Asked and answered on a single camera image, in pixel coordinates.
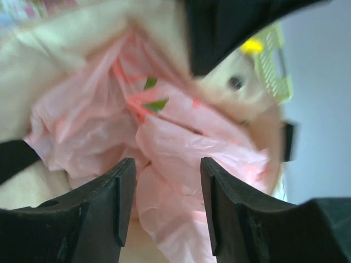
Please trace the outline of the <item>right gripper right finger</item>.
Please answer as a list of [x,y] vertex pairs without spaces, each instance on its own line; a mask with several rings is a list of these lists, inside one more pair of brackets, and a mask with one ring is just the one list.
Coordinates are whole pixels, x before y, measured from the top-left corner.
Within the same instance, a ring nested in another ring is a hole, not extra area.
[[218,262],[350,262],[350,199],[295,205],[201,160],[212,253]]

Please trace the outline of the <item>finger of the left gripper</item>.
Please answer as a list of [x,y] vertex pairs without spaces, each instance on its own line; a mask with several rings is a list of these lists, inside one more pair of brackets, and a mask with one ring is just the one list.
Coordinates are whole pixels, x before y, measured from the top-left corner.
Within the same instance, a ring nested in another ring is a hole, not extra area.
[[205,76],[259,30],[319,0],[185,1],[190,67]]

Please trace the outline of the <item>yellow Trader Joe's tote bag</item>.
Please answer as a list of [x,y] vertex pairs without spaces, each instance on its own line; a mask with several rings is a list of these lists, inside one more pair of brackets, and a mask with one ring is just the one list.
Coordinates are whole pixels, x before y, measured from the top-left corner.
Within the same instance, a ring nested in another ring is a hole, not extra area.
[[[201,83],[203,77],[193,79],[190,73],[189,40],[182,1],[78,2],[81,5],[78,8],[58,11],[51,18],[8,30],[5,39],[1,40],[1,142],[21,139],[28,134],[31,107],[50,89],[50,85],[85,66],[91,56],[132,25],[142,28],[156,41],[157,47],[181,77],[189,79],[188,82]],[[233,110],[229,111],[229,99],[219,101],[217,97],[216,100],[210,99],[204,94],[214,93],[214,81],[227,81],[224,76],[238,72],[234,71],[239,66],[239,62],[234,62],[238,60],[234,55],[239,56],[239,52],[234,51],[229,59],[215,68],[214,73],[205,77],[210,84],[192,83],[191,86],[196,92],[200,91],[200,99],[208,100],[216,110],[232,119],[235,115]],[[239,57],[247,63],[251,60],[243,55]],[[222,82],[216,84],[221,91],[224,90]],[[281,175],[282,135],[278,129],[281,110],[271,96],[268,104],[270,107],[266,107],[266,111],[250,119],[247,129],[256,146],[269,151],[271,161],[264,182],[267,193],[272,194]],[[1,186],[1,208],[34,207],[66,193],[68,182],[66,172],[51,172],[38,161]],[[122,262],[168,262],[142,230],[134,210],[127,245],[122,248]]]

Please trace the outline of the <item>green plastic basket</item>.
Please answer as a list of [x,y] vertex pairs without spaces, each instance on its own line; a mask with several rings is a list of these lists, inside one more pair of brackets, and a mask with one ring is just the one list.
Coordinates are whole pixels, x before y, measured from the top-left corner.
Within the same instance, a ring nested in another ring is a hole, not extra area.
[[279,104],[288,102],[293,96],[293,89],[285,63],[280,23],[265,27],[254,38],[263,45],[263,50],[254,55],[257,75]]

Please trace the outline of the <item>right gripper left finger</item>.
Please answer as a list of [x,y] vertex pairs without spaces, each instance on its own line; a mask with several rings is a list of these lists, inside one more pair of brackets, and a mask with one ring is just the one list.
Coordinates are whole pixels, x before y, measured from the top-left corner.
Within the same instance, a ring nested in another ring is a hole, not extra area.
[[118,262],[136,173],[134,159],[125,158],[38,207],[1,210],[1,262]]

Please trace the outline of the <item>yellow banana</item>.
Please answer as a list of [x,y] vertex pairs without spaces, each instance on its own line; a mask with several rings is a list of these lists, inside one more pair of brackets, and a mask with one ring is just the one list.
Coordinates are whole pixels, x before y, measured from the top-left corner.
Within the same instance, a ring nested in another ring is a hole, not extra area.
[[240,50],[245,54],[257,54],[264,50],[264,44],[258,39],[250,38],[241,45]]

